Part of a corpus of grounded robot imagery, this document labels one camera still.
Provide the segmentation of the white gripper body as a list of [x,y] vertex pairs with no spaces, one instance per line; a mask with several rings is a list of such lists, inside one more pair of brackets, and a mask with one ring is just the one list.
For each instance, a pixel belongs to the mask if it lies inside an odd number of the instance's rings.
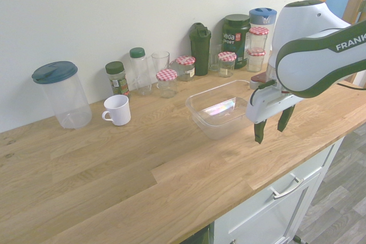
[[263,89],[255,90],[260,83],[250,83],[249,87],[254,90],[246,108],[246,117],[258,124],[277,113],[301,102],[303,98],[292,93],[283,93],[281,84],[275,83]]

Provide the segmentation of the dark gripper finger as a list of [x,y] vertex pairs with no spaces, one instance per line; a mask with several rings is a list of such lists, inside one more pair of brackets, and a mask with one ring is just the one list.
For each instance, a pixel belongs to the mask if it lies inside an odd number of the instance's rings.
[[264,138],[264,128],[267,120],[261,121],[259,123],[254,124],[254,140],[261,144]]
[[280,132],[283,132],[284,129],[286,128],[292,114],[293,114],[293,111],[295,109],[295,105],[285,109],[283,112],[282,112],[282,115],[279,119],[279,122],[277,124],[277,129],[278,131]]

